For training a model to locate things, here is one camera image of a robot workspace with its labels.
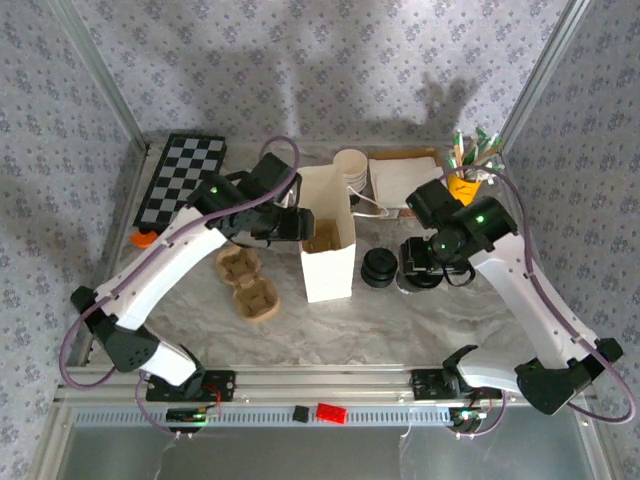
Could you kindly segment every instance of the wire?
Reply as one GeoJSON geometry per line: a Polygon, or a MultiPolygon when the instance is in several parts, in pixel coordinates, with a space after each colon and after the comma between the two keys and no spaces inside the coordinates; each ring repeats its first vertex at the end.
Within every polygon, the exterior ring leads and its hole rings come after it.
{"type": "MultiPolygon", "coordinates": [[[[160,433],[162,433],[164,435],[169,435],[171,437],[179,439],[180,438],[180,433],[181,433],[180,431],[172,432],[167,427],[165,427],[163,425],[160,425],[158,422],[156,422],[154,420],[154,418],[151,416],[149,411],[144,407],[144,404],[142,403],[142,399],[140,397],[140,389],[142,388],[142,385],[144,385],[145,382],[148,382],[148,378],[146,377],[145,373],[140,372],[140,380],[138,380],[138,383],[136,384],[136,389],[135,389],[135,393],[134,393],[136,404],[138,405],[138,409],[140,410],[140,413],[142,414],[144,419],[149,423],[149,425],[151,425],[154,429],[156,429],[157,431],[159,431],[160,433]]],[[[220,416],[222,416],[222,406],[221,406],[222,395],[220,395],[220,391],[216,387],[204,386],[202,388],[205,389],[205,390],[209,390],[209,391],[211,391],[211,392],[216,394],[217,401],[216,401],[216,405],[215,406],[218,407],[218,410],[220,412],[219,414],[220,414],[220,416]]],[[[194,433],[188,433],[187,434],[187,438],[219,438],[219,437],[220,437],[220,435],[219,434],[215,434],[215,433],[214,434],[206,434],[206,433],[202,433],[202,432],[197,432],[196,434],[194,434],[194,433]]]]}
{"type": "Polygon", "coordinates": [[[493,424],[489,428],[486,428],[486,429],[482,430],[481,432],[475,432],[475,433],[455,432],[456,436],[474,438],[474,437],[482,437],[483,435],[487,435],[487,434],[493,432],[496,428],[498,428],[498,425],[500,425],[500,423],[502,423],[502,420],[504,420],[504,414],[507,411],[507,397],[508,397],[507,392],[503,390],[502,391],[502,406],[500,407],[500,413],[498,413],[498,418],[496,418],[496,421],[493,422],[493,424]]]}
{"type": "Polygon", "coordinates": [[[176,434],[174,432],[172,432],[171,430],[169,430],[167,427],[163,427],[162,425],[160,425],[158,422],[156,422],[153,417],[151,416],[151,414],[147,411],[146,408],[144,408],[144,405],[142,404],[142,400],[140,399],[140,388],[142,387],[142,385],[147,381],[147,378],[145,377],[145,374],[143,372],[140,372],[140,380],[138,380],[138,384],[136,385],[136,390],[134,393],[134,397],[136,399],[136,404],[138,405],[138,408],[140,409],[140,413],[142,414],[142,416],[144,417],[144,419],[149,422],[149,424],[155,428],[156,430],[158,430],[159,432],[162,432],[165,435],[170,435],[172,437],[175,437],[176,434]]]}
{"type": "Polygon", "coordinates": [[[442,177],[440,177],[440,180],[445,180],[451,173],[461,172],[461,171],[470,170],[470,169],[483,170],[485,172],[489,172],[492,175],[497,176],[511,189],[511,191],[513,191],[514,195],[516,196],[516,199],[518,200],[520,210],[522,211],[522,222],[523,222],[522,228],[524,230],[523,232],[524,262],[525,262],[525,266],[527,267],[527,275],[529,277],[529,280],[531,280],[531,284],[533,285],[534,290],[540,297],[540,300],[542,300],[542,303],[544,303],[544,305],[549,309],[551,314],[562,326],[562,328],[564,328],[569,333],[569,335],[571,335],[571,337],[574,338],[582,348],[584,348],[591,356],[593,356],[593,358],[595,358],[604,367],[604,369],[607,372],[609,372],[613,376],[613,378],[615,378],[615,380],[620,385],[620,388],[622,389],[622,391],[627,396],[627,399],[629,400],[629,411],[626,414],[622,415],[621,417],[605,417],[603,415],[598,415],[588,410],[585,410],[573,403],[568,403],[567,405],[569,405],[569,407],[575,410],[576,412],[581,413],[582,415],[585,415],[594,420],[599,420],[601,422],[618,424],[618,425],[630,422],[635,418],[636,411],[637,411],[636,399],[635,399],[635,396],[633,395],[633,392],[631,391],[631,388],[629,388],[629,385],[627,385],[627,382],[624,381],[624,378],[622,378],[622,375],[620,375],[620,373],[615,369],[613,364],[610,363],[606,358],[604,358],[600,354],[600,352],[598,352],[594,347],[591,346],[591,344],[589,344],[589,342],[583,339],[582,336],[580,335],[580,332],[578,332],[573,327],[573,325],[571,325],[571,323],[569,323],[569,321],[566,318],[564,318],[564,315],[562,315],[560,310],[558,310],[558,308],[553,304],[553,301],[549,298],[547,293],[542,288],[542,285],[540,284],[540,281],[538,280],[533,270],[533,246],[532,246],[533,237],[531,235],[531,222],[529,220],[529,212],[525,208],[525,203],[524,203],[524,199],[522,198],[522,195],[520,194],[516,186],[513,184],[513,182],[505,174],[497,172],[487,167],[480,166],[480,165],[465,165],[462,167],[457,167],[451,170],[449,173],[446,173],[442,177]]]}
{"type": "Polygon", "coordinates": [[[202,387],[203,390],[208,390],[216,396],[216,403],[212,405],[213,407],[218,407],[218,418],[222,418],[222,395],[220,394],[220,390],[218,390],[215,386],[205,385],[202,387]]]}
{"type": "Polygon", "coordinates": [[[250,200],[248,202],[233,206],[231,208],[226,208],[218,212],[213,212],[208,215],[204,215],[203,217],[198,218],[196,220],[192,220],[186,225],[180,227],[178,230],[176,230],[173,234],[171,234],[167,238],[165,243],[162,243],[158,245],[156,248],[154,248],[149,253],[149,255],[146,258],[144,258],[142,262],[140,262],[140,264],[127,277],[122,279],[122,281],[111,290],[110,295],[105,295],[98,302],[94,303],[91,307],[89,307],[85,312],[83,312],[78,317],[78,319],[73,323],[73,325],[71,325],[71,328],[64,336],[62,345],[60,346],[60,354],[58,355],[58,366],[60,368],[60,375],[68,385],[78,390],[91,390],[92,388],[98,387],[106,383],[116,371],[115,367],[113,367],[111,370],[109,370],[109,372],[103,378],[91,384],[78,383],[75,380],[73,380],[69,375],[69,371],[67,370],[67,365],[66,365],[67,353],[71,348],[71,343],[73,342],[73,339],[76,333],[78,332],[80,325],[89,317],[89,315],[95,312],[98,308],[101,308],[102,306],[104,306],[112,298],[117,297],[122,291],[124,291],[125,288],[131,285],[131,283],[136,278],[138,278],[142,274],[142,272],[144,272],[165,249],[169,248],[170,245],[174,244],[182,235],[186,234],[190,230],[200,225],[210,222],[211,220],[215,220],[217,218],[221,218],[227,215],[233,215],[239,212],[243,212],[245,210],[254,208],[262,203],[268,202],[272,198],[276,197],[284,189],[286,189],[291,184],[291,182],[293,182],[293,180],[295,179],[296,173],[298,171],[298,167],[300,166],[300,150],[298,149],[298,146],[296,145],[296,143],[293,140],[291,140],[289,137],[286,137],[284,135],[275,135],[267,139],[267,141],[264,142],[264,145],[262,145],[262,148],[260,149],[258,158],[259,159],[262,158],[265,152],[267,151],[267,148],[269,147],[269,145],[277,141],[283,141],[291,145],[291,148],[293,149],[294,158],[293,158],[293,165],[291,166],[291,171],[289,172],[287,177],[284,180],[282,180],[282,182],[276,188],[274,188],[272,191],[268,193],[265,193],[264,195],[261,195],[260,197],[254,200],[250,200]]]}
{"type": "Polygon", "coordinates": [[[493,410],[493,399],[491,398],[491,395],[489,395],[487,393],[487,389],[486,388],[481,388],[480,391],[483,392],[485,394],[485,396],[489,399],[489,408],[487,409],[486,412],[484,412],[487,415],[489,415],[489,412],[491,412],[491,410],[493,410]]]}
{"type": "Polygon", "coordinates": [[[383,213],[378,213],[378,214],[370,214],[370,213],[359,213],[359,212],[353,212],[352,215],[354,217],[362,217],[362,218],[386,218],[389,216],[389,210],[387,210],[386,208],[384,208],[382,205],[380,205],[378,202],[376,202],[375,200],[371,200],[368,197],[365,197],[364,195],[362,195],[361,193],[356,192],[353,187],[351,185],[347,185],[347,190],[351,190],[356,196],[360,197],[363,200],[366,200],[369,203],[373,203],[376,207],[380,208],[380,210],[382,210],[383,213]]]}
{"type": "Polygon", "coordinates": [[[78,383],[73,378],[71,378],[71,375],[69,375],[69,371],[67,370],[67,364],[66,364],[67,351],[71,347],[71,343],[73,342],[73,339],[78,333],[78,330],[80,329],[80,325],[82,325],[85,322],[85,320],[89,318],[89,316],[93,312],[101,308],[109,300],[110,300],[110,297],[101,298],[96,303],[94,303],[89,308],[87,308],[84,312],[82,312],[78,317],[78,319],[75,322],[73,322],[73,325],[71,325],[71,328],[69,328],[69,330],[64,336],[64,339],[62,340],[62,345],[60,347],[60,354],[58,355],[58,367],[60,368],[60,375],[62,376],[62,379],[67,383],[67,385],[77,390],[91,390],[92,388],[96,388],[96,387],[99,387],[100,385],[104,385],[109,381],[109,379],[113,376],[113,374],[116,373],[116,367],[114,366],[114,367],[111,367],[111,370],[109,370],[109,372],[107,372],[107,374],[97,382],[83,384],[83,383],[78,383]]]}

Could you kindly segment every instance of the checkered board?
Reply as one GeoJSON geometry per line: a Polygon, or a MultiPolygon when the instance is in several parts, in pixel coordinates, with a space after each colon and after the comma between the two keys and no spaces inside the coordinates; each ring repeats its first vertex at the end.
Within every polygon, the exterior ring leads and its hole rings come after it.
{"type": "Polygon", "coordinates": [[[224,137],[171,134],[133,226],[158,233],[167,228],[202,176],[220,171],[226,151],[224,137]]]}

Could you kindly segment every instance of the gray marble tabletop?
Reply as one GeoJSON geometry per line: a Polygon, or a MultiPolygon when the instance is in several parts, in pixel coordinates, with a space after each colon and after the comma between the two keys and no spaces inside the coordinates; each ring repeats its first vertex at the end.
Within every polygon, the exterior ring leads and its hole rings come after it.
{"type": "MultiPolygon", "coordinates": [[[[229,145],[223,172],[250,169],[257,161],[258,147],[229,145]]],[[[302,147],[302,163],[330,163],[339,149],[302,147]]],[[[161,150],[161,145],[150,149],[135,205],[127,219],[129,225],[161,150]]],[[[284,160],[292,159],[287,148],[273,151],[284,160]]],[[[413,295],[401,293],[395,284],[384,289],[366,285],[359,269],[370,248],[387,247],[397,252],[407,237],[425,232],[415,219],[356,218],[355,222],[356,263],[351,298],[307,303],[298,246],[281,243],[258,250],[262,274],[274,282],[281,297],[282,306],[275,317],[258,325],[240,318],[232,303],[231,289],[220,281],[215,270],[214,252],[165,295],[147,325],[163,337],[184,344],[205,365],[435,365],[467,344],[519,353],[523,361],[533,357],[524,330],[480,276],[464,288],[443,282],[434,290],[413,295]]],[[[133,232],[130,228],[127,235],[133,232]]],[[[118,269],[139,253],[125,242],[118,269]]],[[[96,342],[89,360],[92,364],[110,363],[96,342]]]]}

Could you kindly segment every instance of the pencil holder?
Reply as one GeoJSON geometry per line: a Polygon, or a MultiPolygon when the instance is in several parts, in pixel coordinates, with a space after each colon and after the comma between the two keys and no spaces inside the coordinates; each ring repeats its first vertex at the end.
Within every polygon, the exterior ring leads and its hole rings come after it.
{"type": "Polygon", "coordinates": [[[447,184],[449,185],[449,192],[451,195],[460,200],[466,207],[473,202],[474,198],[476,198],[476,194],[478,193],[482,182],[468,182],[452,174],[449,175],[447,184]]]}

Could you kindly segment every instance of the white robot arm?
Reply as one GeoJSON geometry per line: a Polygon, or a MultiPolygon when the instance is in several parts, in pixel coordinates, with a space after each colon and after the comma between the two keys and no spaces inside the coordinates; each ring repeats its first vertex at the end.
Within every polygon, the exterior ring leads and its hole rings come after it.
{"type": "Polygon", "coordinates": [[[581,342],[609,362],[622,356],[614,339],[599,339],[580,321],[535,262],[527,271],[524,239],[497,200],[484,197],[463,207],[439,181],[432,181],[409,196],[407,204],[423,227],[438,232],[426,240],[412,237],[402,245],[400,274],[408,280],[421,276],[421,285],[433,287],[451,274],[470,272],[472,279],[476,271],[481,273],[522,325],[537,355],[519,365],[520,359],[512,354],[464,347],[443,365],[450,390],[463,394],[491,387],[518,392],[541,412],[553,414],[604,371],[581,342]],[[577,335],[552,315],[532,275],[577,335]]]}
{"type": "Polygon", "coordinates": [[[159,337],[144,323],[167,291],[237,233],[246,231],[256,239],[269,241],[299,241],[313,235],[315,221],[309,210],[277,203],[289,196],[294,184],[299,188],[301,177],[297,174],[289,189],[272,202],[206,223],[199,221],[259,198],[283,182],[290,171],[269,153],[251,173],[227,177],[211,174],[153,245],[124,271],[95,290],[80,287],[74,292],[72,303],[81,312],[96,303],[101,305],[85,323],[118,371],[140,369],[152,375],[154,381],[166,382],[184,400],[198,394],[205,370],[197,359],[185,347],[159,337]],[[237,185],[232,183],[235,180],[239,180],[237,185]]]}
{"type": "MultiPolygon", "coordinates": [[[[239,231],[251,231],[262,239],[300,240],[313,235],[314,220],[305,209],[263,204],[213,224],[200,224],[179,239],[174,239],[175,232],[203,215],[255,198],[273,183],[264,184],[264,172],[282,165],[276,157],[263,158],[237,186],[220,176],[203,181],[169,228],[122,273],[95,291],[81,287],[74,293],[72,301],[80,311],[110,299],[86,323],[119,371],[145,371],[152,379],[166,382],[184,400],[200,392],[203,367],[184,347],[144,327],[151,309],[198,261],[239,231]],[[134,275],[143,268],[143,274],[134,275]]],[[[519,359],[512,355],[466,346],[447,359],[436,376],[444,381],[448,394],[465,398],[480,387],[519,392],[538,410],[553,414],[604,370],[578,344],[579,339],[610,362],[622,356],[615,340],[598,339],[573,314],[535,264],[533,272],[526,271],[523,238],[497,200],[485,197],[463,207],[435,180],[418,188],[407,204],[423,227],[436,228],[438,233],[426,240],[412,237],[402,245],[399,275],[409,281],[422,276],[421,285],[426,280],[436,286],[442,278],[449,280],[449,275],[480,272],[522,324],[537,354],[527,364],[518,365],[519,359]],[[579,339],[572,338],[553,318],[528,278],[531,273],[560,313],[571,319],[579,339]]],[[[436,377],[412,376],[414,393],[416,388],[442,393],[441,385],[420,384],[424,378],[436,377]]]]}

